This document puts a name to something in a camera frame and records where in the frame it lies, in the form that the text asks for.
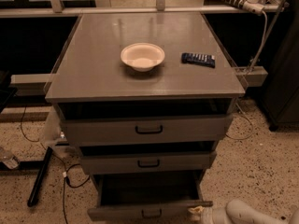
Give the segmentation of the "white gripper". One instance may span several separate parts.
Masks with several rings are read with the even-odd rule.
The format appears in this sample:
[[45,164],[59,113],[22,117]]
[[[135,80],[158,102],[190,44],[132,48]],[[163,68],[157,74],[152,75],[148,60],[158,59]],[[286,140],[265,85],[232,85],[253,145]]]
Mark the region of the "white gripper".
[[224,207],[205,208],[203,206],[190,207],[188,211],[193,215],[201,214],[202,224],[233,224]]

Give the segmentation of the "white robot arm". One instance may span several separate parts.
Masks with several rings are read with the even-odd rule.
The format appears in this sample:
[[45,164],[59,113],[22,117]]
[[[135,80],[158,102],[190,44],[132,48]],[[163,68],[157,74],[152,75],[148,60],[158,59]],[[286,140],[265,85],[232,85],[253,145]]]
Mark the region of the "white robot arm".
[[299,210],[289,221],[283,221],[261,213],[239,199],[231,200],[225,207],[196,206],[188,211],[199,224],[299,224]]

